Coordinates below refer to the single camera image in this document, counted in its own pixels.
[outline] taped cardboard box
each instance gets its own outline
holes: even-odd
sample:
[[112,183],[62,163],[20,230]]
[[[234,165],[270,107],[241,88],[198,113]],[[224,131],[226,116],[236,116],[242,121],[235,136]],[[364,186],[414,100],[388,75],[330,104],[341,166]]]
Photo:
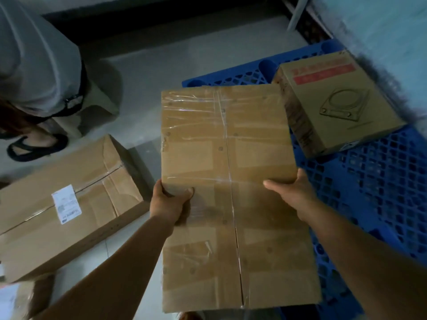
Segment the taped cardboard box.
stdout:
[[0,318],[29,320],[49,306],[54,275],[36,280],[4,284],[0,282]]
[[318,303],[308,226],[263,180],[296,178],[280,87],[162,93],[162,181],[193,186],[163,248],[163,311]]
[[[54,272],[147,212],[151,194],[132,164],[127,150],[107,135],[2,189],[6,280]],[[70,197],[55,206],[52,194],[69,186]]]
[[280,65],[289,125],[307,158],[346,150],[405,125],[347,51]]

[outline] left arm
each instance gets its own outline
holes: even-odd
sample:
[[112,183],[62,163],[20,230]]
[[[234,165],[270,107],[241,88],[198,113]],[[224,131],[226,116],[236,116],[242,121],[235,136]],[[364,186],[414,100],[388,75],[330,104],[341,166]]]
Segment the left arm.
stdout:
[[168,198],[157,181],[150,218],[120,249],[34,320],[131,320],[182,205],[193,195]]

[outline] forearm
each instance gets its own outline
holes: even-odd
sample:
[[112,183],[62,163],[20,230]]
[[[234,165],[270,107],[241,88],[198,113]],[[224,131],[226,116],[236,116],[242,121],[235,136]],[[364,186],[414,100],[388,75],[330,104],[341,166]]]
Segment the forearm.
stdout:
[[133,319],[173,226],[151,217],[120,249],[36,320]]
[[427,272],[321,202],[303,214],[372,320],[427,314]]

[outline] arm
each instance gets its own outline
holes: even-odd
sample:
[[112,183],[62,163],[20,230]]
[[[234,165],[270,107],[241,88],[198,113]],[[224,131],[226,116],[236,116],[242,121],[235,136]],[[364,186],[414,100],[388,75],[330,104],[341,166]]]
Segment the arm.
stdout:
[[35,320],[133,319],[157,263],[173,232],[182,205],[194,190],[168,198],[157,181],[150,218],[120,249]]
[[338,215],[317,199],[304,170],[293,184],[264,186],[308,223],[371,320],[425,319],[427,269]]

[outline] gray cloth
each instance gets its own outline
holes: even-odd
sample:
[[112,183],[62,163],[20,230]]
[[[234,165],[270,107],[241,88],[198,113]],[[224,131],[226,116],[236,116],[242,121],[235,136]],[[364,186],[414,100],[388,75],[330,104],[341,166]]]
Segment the gray cloth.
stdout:
[[77,94],[79,48],[16,0],[0,0],[0,98],[34,116],[64,109]]

